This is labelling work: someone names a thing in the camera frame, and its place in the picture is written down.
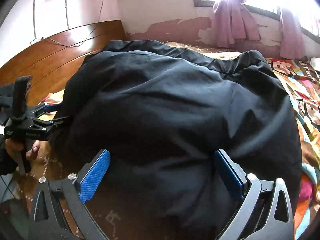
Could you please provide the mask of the person's left hand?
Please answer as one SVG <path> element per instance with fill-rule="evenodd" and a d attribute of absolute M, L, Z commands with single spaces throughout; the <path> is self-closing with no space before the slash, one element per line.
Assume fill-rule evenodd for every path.
<path fill-rule="evenodd" d="M 40 148 L 41 148 L 40 141 L 35 141 L 32 147 L 25 153 L 26 159 L 29 161 L 35 160 L 37 158 Z M 24 146 L 22 143 L 15 142 L 12 139 L 6 139 L 5 149 L 7 153 L 12 157 L 12 159 L 16 161 L 17 158 L 21 156 L 21 153 L 24 150 Z"/>

